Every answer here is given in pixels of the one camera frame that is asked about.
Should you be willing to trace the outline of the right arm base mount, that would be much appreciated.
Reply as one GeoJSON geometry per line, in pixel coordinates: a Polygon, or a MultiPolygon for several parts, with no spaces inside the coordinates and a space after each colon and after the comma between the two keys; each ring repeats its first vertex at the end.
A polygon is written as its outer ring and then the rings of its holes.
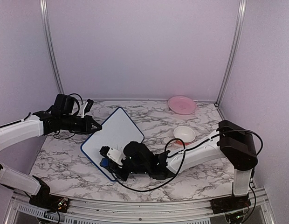
{"type": "Polygon", "coordinates": [[[231,195],[212,199],[210,204],[213,214],[220,214],[249,207],[251,202],[248,196],[231,195]]]}

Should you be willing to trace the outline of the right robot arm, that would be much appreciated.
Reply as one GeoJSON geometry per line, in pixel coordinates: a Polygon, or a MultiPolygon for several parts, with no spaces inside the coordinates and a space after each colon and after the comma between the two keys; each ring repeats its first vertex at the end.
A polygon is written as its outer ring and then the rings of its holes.
{"type": "Polygon", "coordinates": [[[249,192],[253,170],[258,164],[259,151],[255,149],[254,138],[262,138],[254,131],[244,129],[228,120],[218,123],[218,128],[205,138],[183,145],[182,149],[171,152],[167,148],[160,154],[154,154],[143,143],[132,141],[122,151],[109,148],[102,166],[121,184],[130,174],[147,174],[155,180],[164,180],[165,184],[189,168],[219,158],[227,158],[234,167],[233,193],[226,199],[231,209],[238,208],[249,192]]]}

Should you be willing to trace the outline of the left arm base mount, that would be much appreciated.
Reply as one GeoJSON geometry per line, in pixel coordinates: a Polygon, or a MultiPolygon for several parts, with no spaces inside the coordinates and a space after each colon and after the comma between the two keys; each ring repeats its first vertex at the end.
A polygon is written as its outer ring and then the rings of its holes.
{"type": "Polygon", "coordinates": [[[68,211],[70,199],[68,197],[47,195],[47,196],[31,196],[29,203],[31,205],[66,213],[68,211]]]}

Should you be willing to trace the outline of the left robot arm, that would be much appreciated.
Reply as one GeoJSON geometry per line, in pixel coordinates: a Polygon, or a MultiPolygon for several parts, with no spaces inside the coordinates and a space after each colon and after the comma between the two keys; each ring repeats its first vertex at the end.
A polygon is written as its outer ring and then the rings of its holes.
{"type": "MultiPolygon", "coordinates": [[[[102,129],[87,113],[93,100],[78,101],[74,94],[57,94],[46,111],[29,113],[23,119],[0,126],[0,152],[19,142],[51,133],[68,131],[74,135],[93,134],[102,129]]],[[[43,207],[54,204],[50,187],[38,177],[26,175],[0,163],[0,185],[18,189],[31,195],[43,207]]]]}

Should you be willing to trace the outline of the blue whiteboard eraser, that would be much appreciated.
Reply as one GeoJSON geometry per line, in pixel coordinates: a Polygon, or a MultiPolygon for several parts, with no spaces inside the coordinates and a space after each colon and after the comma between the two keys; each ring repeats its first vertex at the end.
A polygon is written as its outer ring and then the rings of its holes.
{"type": "Polygon", "coordinates": [[[109,167],[109,159],[108,158],[102,158],[100,162],[100,166],[103,168],[108,168],[109,167]]]}

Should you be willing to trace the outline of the small blue-framed whiteboard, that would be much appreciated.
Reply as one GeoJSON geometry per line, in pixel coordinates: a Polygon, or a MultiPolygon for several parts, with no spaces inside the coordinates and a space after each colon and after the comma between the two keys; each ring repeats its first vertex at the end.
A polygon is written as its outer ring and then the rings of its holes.
{"type": "Polygon", "coordinates": [[[112,147],[122,152],[131,141],[143,142],[144,134],[122,108],[117,108],[103,123],[102,130],[91,134],[81,145],[81,152],[105,175],[110,181],[116,180],[109,171],[100,166],[103,156],[100,149],[112,147]]]}

